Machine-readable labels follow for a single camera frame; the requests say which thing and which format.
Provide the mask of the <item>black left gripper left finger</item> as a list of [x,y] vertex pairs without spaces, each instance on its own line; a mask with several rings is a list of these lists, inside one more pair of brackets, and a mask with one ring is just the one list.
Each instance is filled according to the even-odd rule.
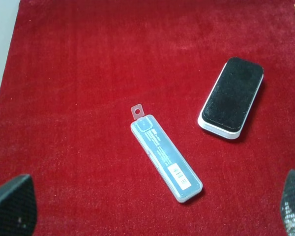
[[37,203],[31,175],[14,177],[0,186],[0,236],[31,236]]

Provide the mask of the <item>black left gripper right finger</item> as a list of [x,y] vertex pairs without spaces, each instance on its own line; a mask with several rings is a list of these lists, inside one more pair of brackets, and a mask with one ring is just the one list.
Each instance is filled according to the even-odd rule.
[[281,199],[281,218],[287,235],[295,236],[295,170],[289,171]]

